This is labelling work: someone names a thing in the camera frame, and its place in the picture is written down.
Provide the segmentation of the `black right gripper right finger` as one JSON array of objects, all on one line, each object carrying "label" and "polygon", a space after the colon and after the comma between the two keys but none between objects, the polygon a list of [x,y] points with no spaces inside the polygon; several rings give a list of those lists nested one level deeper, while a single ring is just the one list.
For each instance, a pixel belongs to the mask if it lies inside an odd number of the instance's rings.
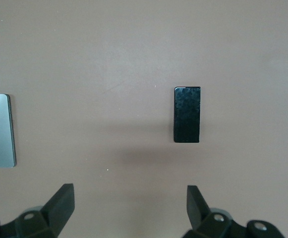
[{"label": "black right gripper right finger", "polygon": [[283,234],[273,224],[251,220],[241,226],[225,210],[209,208],[199,188],[187,187],[187,214],[192,226],[185,238],[281,238]]}]

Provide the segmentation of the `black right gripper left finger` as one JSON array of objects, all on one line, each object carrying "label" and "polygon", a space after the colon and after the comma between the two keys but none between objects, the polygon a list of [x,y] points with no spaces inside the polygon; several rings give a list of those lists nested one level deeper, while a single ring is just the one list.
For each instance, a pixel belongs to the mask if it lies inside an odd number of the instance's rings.
[{"label": "black right gripper left finger", "polygon": [[1,238],[57,238],[75,209],[74,185],[66,183],[41,208],[1,226]]}]

